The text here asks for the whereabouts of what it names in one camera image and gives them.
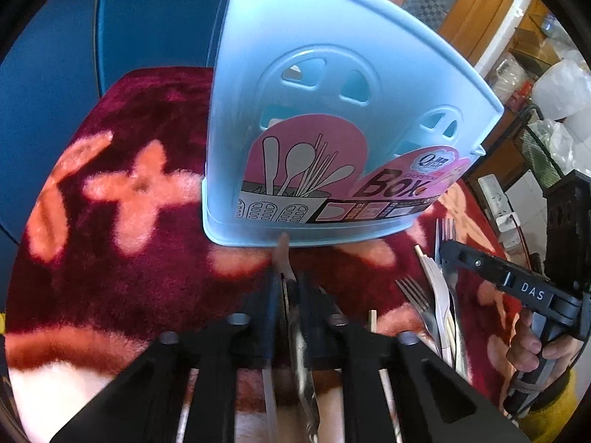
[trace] white plastic fork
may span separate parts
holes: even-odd
[[[426,256],[419,245],[416,245],[414,249],[417,252],[423,271],[425,271],[427,280],[431,284],[433,294],[435,295],[435,318],[437,319],[437,327],[439,328],[439,337],[441,339],[441,356],[453,368],[454,363],[451,357],[450,341],[445,328],[445,319],[449,313],[449,291],[447,290],[447,284],[435,261]]]

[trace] printed spoon illustration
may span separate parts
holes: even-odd
[[[262,140],[262,154],[265,160],[265,186],[267,195],[273,195],[273,182],[277,177],[279,166],[279,140],[268,136]]]
[[[317,189],[322,188],[323,186],[326,186],[330,183],[334,183],[335,181],[339,181],[339,180],[347,178],[347,176],[349,176],[351,173],[353,173],[353,170],[355,170],[355,167],[353,165],[345,165],[345,166],[341,166],[340,168],[337,168],[329,176],[324,178],[323,181],[318,183],[314,188],[312,188],[312,189],[308,190],[306,193],[304,193],[302,195],[302,197],[306,197],[310,193],[312,193],[313,191],[316,191]]]
[[[286,157],[286,180],[277,193],[277,196],[283,196],[290,181],[300,173],[303,173],[314,161],[316,152],[309,143],[298,143],[293,146]]]

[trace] orange flower pattern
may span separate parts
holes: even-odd
[[[496,310],[499,312],[501,325],[506,328],[507,312],[503,303],[503,293],[498,291],[492,283],[483,281],[478,287],[476,298],[480,306],[495,305]]]
[[[495,252],[493,244],[466,211],[466,197],[460,185],[454,183],[441,195],[438,201],[447,209],[448,216],[456,220],[458,241],[468,243],[468,238],[470,238],[481,247],[492,253]]]
[[[427,235],[425,234],[423,225],[421,225],[420,219],[416,219],[405,233],[409,235],[410,239],[413,240],[415,244],[419,245],[423,251],[430,253],[429,248],[427,247]]]
[[[79,138],[61,154],[27,221],[31,255],[49,263],[63,250],[69,229],[64,199],[57,185],[93,160],[110,145],[112,139],[111,131],[102,131]]]
[[[396,255],[392,248],[381,238],[335,245],[338,250],[356,256],[373,266],[388,268],[396,263]]]
[[[212,244],[209,262],[220,277],[238,278],[253,274],[271,263],[270,248],[236,248]]]
[[[165,163],[162,143],[153,140],[137,155],[131,173],[99,174],[85,183],[88,199],[119,204],[115,243],[126,256],[146,247],[162,208],[201,201],[202,177],[185,170],[165,174]]]

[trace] light blue plastic holder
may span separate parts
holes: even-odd
[[[395,217],[307,223],[307,201],[314,198],[284,208],[277,203],[285,154],[265,198],[268,185],[265,195],[265,185],[249,183],[245,172],[251,148],[261,151],[259,137],[277,121],[325,114],[351,122],[367,145],[363,178],[409,152],[419,161],[417,151],[436,146],[474,163],[485,154],[481,143],[502,113],[499,100],[461,55],[388,0],[228,0],[209,115],[205,232],[222,245],[272,246],[283,231],[294,246],[327,245],[395,233],[420,214],[398,209],[390,214]],[[329,193],[326,186],[311,196]],[[324,214],[314,211],[316,217]]]

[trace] human hand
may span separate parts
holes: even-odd
[[[540,363],[536,355],[540,353],[542,343],[531,330],[532,317],[533,314],[530,310],[526,308],[521,310],[515,324],[515,336],[507,351],[507,359],[519,371],[533,371]],[[566,371],[580,348],[581,342],[569,335],[562,335],[545,346],[542,356],[547,360],[556,360],[556,363],[544,388],[547,388]]]

